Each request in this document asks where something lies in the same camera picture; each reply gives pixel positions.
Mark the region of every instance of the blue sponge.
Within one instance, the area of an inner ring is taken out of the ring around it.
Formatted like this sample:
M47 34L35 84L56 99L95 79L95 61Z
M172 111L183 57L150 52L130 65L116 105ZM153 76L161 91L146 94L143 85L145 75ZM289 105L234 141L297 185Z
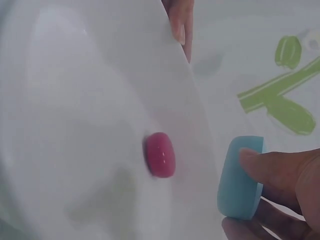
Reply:
M232 140L220 178L217 205L220 213L226 217L250 220L257 210L263 185L249 177L240 166L241 148L266 152L261 136L238 136Z

